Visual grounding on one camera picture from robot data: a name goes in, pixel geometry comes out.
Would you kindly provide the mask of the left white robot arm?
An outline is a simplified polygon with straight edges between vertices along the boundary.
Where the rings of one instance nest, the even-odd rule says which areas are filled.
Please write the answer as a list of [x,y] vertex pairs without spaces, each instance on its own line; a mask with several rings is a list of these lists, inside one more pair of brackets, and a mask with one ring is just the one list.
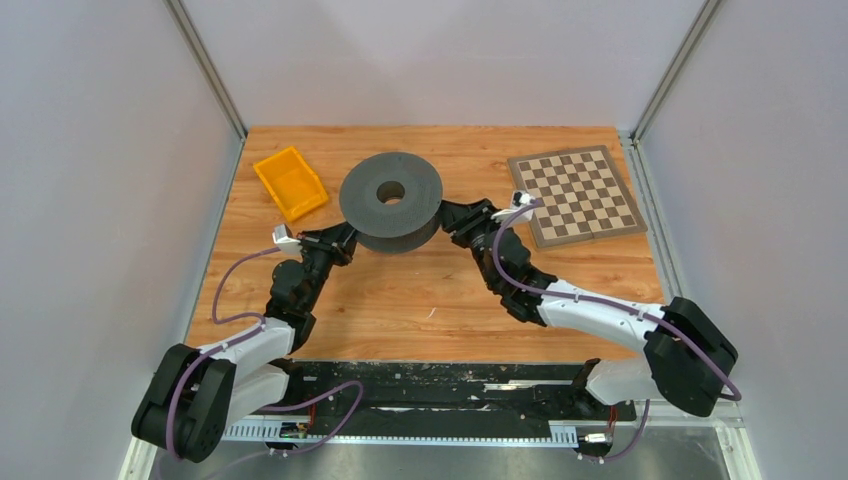
[[200,348],[171,346],[133,416],[135,438],[199,463],[242,418],[265,407],[282,414],[302,408],[306,388],[284,359],[308,340],[332,268],[353,259],[356,231],[346,222],[297,235],[279,226],[273,241],[274,251],[290,257],[275,267],[266,309],[251,315],[256,324]]

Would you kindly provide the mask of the black cable spool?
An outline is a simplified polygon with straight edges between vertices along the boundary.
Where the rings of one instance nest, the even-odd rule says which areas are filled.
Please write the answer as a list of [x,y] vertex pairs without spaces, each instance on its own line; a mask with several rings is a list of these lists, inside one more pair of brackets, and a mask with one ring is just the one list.
[[339,190],[342,215],[365,248],[402,254],[425,245],[438,229],[443,184],[435,167],[407,152],[384,152],[357,164]]

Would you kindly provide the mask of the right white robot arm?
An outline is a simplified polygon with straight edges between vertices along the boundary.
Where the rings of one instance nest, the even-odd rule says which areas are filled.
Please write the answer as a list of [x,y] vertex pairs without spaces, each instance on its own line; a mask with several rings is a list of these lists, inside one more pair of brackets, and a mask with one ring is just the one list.
[[634,352],[637,362],[597,361],[571,390],[571,403],[596,417],[624,400],[663,398],[679,410],[708,417],[721,399],[740,401],[730,374],[738,352],[692,300],[639,303],[582,289],[533,266],[513,224],[529,220],[540,200],[517,191],[507,209],[488,199],[442,201],[438,218],[451,241],[470,251],[487,289],[520,322],[572,329]]

